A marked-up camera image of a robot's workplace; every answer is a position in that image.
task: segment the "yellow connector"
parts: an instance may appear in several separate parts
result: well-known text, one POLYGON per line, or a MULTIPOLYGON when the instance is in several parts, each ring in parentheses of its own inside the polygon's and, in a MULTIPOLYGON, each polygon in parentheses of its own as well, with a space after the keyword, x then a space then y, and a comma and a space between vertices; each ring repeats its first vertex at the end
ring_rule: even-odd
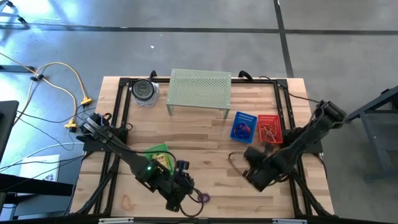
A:
POLYGON ((90 103, 92 103, 93 102, 93 100, 91 99, 91 98, 88 98, 88 97, 84 97, 83 98, 83 101, 80 103, 80 104, 82 104, 82 105, 89 105, 90 103))
POLYGON ((77 128, 77 124, 73 120, 70 120, 69 123, 65 125, 65 128, 77 128))

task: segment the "table leg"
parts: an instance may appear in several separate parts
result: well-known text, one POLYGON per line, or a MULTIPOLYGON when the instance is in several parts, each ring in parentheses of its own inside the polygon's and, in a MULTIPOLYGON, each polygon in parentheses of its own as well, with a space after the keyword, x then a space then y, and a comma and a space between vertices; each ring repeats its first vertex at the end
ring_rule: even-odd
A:
POLYGON ((172 105, 167 105, 167 111, 169 112, 169 115, 170 115, 170 116, 173 115, 173 110, 174 110, 174 106, 172 106, 172 105))
POLYGON ((229 109, 224 110, 224 119, 228 117, 229 109))

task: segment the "green perforated shelf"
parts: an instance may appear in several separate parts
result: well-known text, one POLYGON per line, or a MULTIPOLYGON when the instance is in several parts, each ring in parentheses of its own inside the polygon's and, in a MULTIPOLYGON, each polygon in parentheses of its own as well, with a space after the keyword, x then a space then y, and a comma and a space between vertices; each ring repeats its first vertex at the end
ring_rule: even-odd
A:
POLYGON ((167 94, 167 106, 231 108, 231 73, 173 69, 167 94))

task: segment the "white cable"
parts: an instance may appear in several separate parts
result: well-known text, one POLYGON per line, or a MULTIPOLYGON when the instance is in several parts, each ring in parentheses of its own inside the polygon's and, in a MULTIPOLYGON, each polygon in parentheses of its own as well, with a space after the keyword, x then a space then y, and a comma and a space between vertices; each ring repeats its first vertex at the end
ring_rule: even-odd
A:
MULTIPOLYGON (((23 157, 22 159, 19 159, 18 161, 13 162, 13 163, 10 164, 9 166, 15 165, 15 164, 17 164, 18 162, 22 161, 23 159, 28 158, 28 157, 30 157, 30 156, 33 156, 34 154, 39 153, 39 152, 41 152, 41 151, 43 151, 43 150, 50 149, 50 148, 52 148, 52 147, 61 146, 61 145, 65 146, 65 145, 70 145, 70 144, 84 144, 84 143, 83 143, 83 142, 66 142, 66 143, 62 143, 62 144, 54 144, 54 145, 52 145, 52 146, 47 146, 47 147, 44 147, 44 148, 42 148, 42 149, 39 149, 39 150, 37 150, 37 151, 35 151, 35 152, 33 152, 33 153, 31 153, 31 154, 29 154, 29 155, 23 157)), ((10 167, 7 167, 7 168, 4 168, 4 169, 0 170, 0 173, 3 172, 4 170, 8 169, 8 168, 10 168, 10 167)))

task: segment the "red basket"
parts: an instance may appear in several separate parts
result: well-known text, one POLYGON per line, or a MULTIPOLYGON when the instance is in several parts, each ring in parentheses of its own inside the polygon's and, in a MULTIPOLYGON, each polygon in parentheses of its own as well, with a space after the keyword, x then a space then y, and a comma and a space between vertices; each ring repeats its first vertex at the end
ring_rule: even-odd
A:
POLYGON ((259 115, 257 127, 261 142, 280 144, 283 142, 282 128, 278 115, 259 115))

